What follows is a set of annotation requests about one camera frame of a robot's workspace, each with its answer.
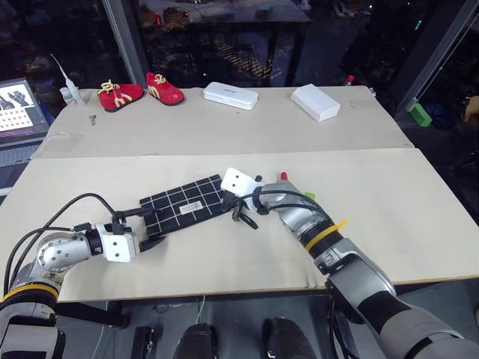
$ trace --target white table surface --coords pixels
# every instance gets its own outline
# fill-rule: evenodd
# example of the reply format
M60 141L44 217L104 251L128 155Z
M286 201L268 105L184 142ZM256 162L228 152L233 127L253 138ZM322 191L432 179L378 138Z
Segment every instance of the white table surface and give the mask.
M257 105L242 110L184 90L169 107L149 94L113 114L95 90L84 108L67 106L35 158L143 155L224 155L414 147L364 86L321 88L341 104L338 116L315 122L290 100L294 88L255 88ZM92 126L88 116L97 116Z
M93 191L115 209L235 167L266 182L287 171L395 283L479 274L479 229L419 150L384 149L226 156L141 156L33 160L0 206L0 263L28 230L41 227L74 196ZM61 301L323 288L302 246L275 214L253 215L252 230L226 214L172 233L131 263L101 256L67 275ZM107 221L95 200L55 224ZM129 221L140 238L140 218Z

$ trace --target white box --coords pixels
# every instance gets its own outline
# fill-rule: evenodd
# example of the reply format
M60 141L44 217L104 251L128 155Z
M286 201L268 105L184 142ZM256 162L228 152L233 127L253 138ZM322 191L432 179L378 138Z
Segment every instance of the white box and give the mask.
M211 82L203 90L205 99L220 102L225 105L251 110L257 102L257 93L244 88Z
M336 116L341 107L313 84L297 88L291 99L317 122Z

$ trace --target red shoe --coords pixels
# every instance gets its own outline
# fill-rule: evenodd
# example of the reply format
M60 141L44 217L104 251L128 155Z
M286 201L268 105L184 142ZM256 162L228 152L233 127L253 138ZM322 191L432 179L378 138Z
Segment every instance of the red shoe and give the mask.
M102 89L98 91L98 100L107 112L116 112L120 108L129 105L143 97L144 90L141 85L117 85L112 80L102 83Z
M147 73L148 92L163 105L174 106L184 101L185 95L160 74Z

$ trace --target black tray with white grid lines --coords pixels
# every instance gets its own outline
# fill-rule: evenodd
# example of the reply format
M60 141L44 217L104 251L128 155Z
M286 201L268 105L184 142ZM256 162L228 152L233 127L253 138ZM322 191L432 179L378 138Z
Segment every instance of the black tray with white grid lines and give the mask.
M216 174L140 200L142 208L156 209L144 217L148 238L155 239L223 214L221 182L222 178ZM198 202L202 209L181 214L181 207Z

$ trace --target white sticker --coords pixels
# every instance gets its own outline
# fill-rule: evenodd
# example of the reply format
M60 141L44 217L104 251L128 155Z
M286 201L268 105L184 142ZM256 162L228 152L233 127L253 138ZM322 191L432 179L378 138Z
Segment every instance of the white sticker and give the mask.
M198 211L199 209L203 209L203 205L201 204L200 201L185 204L184 206L181 206L180 207L180 212L181 212L182 215L185 215L187 213Z

